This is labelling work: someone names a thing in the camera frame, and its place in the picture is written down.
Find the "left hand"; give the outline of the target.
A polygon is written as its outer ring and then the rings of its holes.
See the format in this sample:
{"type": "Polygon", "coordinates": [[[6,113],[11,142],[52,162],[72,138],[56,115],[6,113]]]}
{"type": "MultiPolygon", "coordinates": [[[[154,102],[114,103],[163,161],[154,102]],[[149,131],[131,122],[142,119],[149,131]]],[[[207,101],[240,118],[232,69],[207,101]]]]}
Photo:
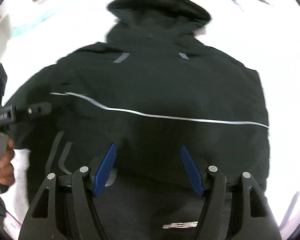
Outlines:
{"type": "Polygon", "coordinates": [[[6,152],[0,158],[0,184],[10,187],[14,184],[14,167],[11,163],[14,158],[14,142],[8,139],[6,152]]]}

